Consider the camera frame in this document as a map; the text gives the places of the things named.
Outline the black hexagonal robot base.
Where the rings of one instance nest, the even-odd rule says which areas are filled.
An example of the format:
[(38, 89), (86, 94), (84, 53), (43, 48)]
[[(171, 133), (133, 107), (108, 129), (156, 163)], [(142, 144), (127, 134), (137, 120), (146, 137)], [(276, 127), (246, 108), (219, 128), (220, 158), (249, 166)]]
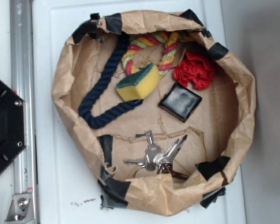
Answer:
[(26, 146), (25, 102), (0, 80), (0, 175)]

